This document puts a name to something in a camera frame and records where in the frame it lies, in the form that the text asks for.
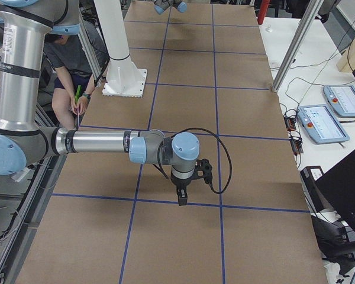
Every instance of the red cylinder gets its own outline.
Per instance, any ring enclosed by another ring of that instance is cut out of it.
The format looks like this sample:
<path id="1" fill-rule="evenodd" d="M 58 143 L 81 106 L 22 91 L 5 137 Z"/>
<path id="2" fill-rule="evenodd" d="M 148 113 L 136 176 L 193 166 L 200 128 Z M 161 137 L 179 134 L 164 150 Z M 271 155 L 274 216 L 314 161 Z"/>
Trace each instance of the red cylinder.
<path id="1" fill-rule="evenodd" d="M 261 6 L 260 6 L 260 11 L 258 13 L 258 24 L 261 25 L 263 24 L 264 18 L 266 17 L 267 14 L 267 9 L 268 6 L 270 5 L 270 0 L 263 0 Z"/>

